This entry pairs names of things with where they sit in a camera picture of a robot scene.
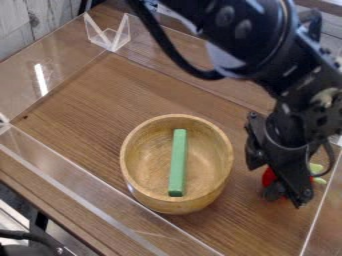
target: green block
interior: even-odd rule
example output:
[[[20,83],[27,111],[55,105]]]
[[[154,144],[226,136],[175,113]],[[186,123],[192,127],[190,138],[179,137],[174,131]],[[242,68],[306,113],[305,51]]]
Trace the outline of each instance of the green block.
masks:
[[[168,179],[168,195],[184,196],[187,168],[187,130],[174,130],[172,156]]]

